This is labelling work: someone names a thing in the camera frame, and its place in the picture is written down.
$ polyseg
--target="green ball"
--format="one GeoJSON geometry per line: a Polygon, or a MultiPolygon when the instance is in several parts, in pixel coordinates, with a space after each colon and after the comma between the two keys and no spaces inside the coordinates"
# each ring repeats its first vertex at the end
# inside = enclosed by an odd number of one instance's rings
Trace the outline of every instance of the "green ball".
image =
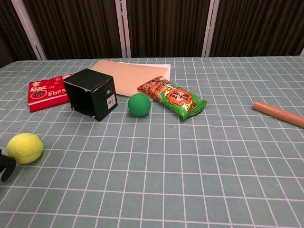
{"type": "Polygon", "coordinates": [[[130,97],[128,108],[133,115],[147,115],[151,108],[151,101],[146,94],[137,93],[130,97]]]}

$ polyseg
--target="red book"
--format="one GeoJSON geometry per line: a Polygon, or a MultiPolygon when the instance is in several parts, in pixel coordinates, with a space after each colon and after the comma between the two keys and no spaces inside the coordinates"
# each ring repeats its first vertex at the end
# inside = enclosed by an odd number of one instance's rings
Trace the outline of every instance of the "red book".
{"type": "Polygon", "coordinates": [[[62,80],[71,75],[73,73],[30,82],[28,85],[29,111],[35,112],[69,102],[62,80]]]}

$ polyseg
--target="black box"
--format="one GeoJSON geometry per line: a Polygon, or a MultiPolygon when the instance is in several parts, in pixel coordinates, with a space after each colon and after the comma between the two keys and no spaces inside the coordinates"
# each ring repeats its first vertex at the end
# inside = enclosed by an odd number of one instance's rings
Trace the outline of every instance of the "black box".
{"type": "Polygon", "coordinates": [[[91,69],[84,69],[63,80],[73,110],[97,121],[117,107],[114,79],[91,69]]]}

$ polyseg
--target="green snack package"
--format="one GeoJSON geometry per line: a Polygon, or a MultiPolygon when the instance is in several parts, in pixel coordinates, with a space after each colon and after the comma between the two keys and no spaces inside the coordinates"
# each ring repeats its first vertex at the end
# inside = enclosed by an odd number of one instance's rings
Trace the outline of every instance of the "green snack package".
{"type": "Polygon", "coordinates": [[[200,100],[195,94],[173,85],[162,76],[146,82],[137,90],[173,110],[182,120],[199,114],[207,104],[206,100],[200,100]]]}

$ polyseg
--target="curtain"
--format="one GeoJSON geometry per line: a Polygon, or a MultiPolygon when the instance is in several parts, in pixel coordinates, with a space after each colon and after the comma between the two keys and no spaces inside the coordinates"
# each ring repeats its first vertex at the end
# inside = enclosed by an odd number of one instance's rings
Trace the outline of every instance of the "curtain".
{"type": "Polygon", "coordinates": [[[122,57],[115,0],[23,0],[47,59],[122,57]]]}
{"type": "Polygon", "coordinates": [[[132,57],[201,56],[210,0],[127,0],[132,57]]]}
{"type": "Polygon", "coordinates": [[[211,57],[299,55],[304,0],[221,0],[211,57]]]}
{"type": "Polygon", "coordinates": [[[0,67],[37,59],[10,0],[0,0],[0,67]]]}

